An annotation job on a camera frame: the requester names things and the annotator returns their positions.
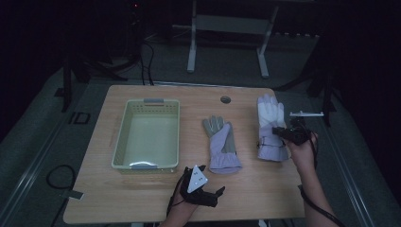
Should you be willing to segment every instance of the white triangular marker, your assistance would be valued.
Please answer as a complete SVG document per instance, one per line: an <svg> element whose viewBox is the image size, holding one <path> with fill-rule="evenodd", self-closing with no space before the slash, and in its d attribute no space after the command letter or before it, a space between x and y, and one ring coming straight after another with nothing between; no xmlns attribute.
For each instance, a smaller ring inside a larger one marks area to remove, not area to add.
<svg viewBox="0 0 401 227"><path fill-rule="evenodd" d="M203 175L198 166L192 169L191 179L189 180L188 193L195 191L207 183L207 178Z"/></svg>

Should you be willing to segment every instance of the work glove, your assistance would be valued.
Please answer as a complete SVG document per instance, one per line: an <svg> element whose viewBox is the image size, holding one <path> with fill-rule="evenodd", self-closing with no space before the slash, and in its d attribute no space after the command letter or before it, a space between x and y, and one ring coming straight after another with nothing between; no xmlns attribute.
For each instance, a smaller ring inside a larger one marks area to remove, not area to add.
<svg viewBox="0 0 401 227"><path fill-rule="evenodd" d="M284 105L277 103L275 96L264 94L257 99L259 118L259 151L258 158L281 162L288 159L284 142L272 133L274 127L285 127Z"/></svg>
<svg viewBox="0 0 401 227"><path fill-rule="evenodd" d="M220 174L239 171L242 164L236 157L232 124L214 115L203 119L202 124L210 138L210 171Z"/></svg>

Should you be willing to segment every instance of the wooden table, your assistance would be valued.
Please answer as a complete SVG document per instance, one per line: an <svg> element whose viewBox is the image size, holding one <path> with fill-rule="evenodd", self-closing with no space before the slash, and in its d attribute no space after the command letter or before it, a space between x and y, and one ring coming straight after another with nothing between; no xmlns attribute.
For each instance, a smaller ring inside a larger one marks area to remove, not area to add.
<svg viewBox="0 0 401 227"><path fill-rule="evenodd" d="M67 223L153 222L166 218L176 182L186 166L209 165L209 138L201 121L221 115L234 127L235 147L243 168L218 175L207 168L204 190L226 186L216 208L200 206L192 221L262 218L301 218L301 183L291 160L282 163L257 158L256 100L266 88L114 85L110 88L80 168L74 190L82 200L69 200ZM220 101L222 96L231 103ZM112 168L113 151L126 101L131 98L176 98L181 102L180 162L176 173L122 175Z"/></svg>

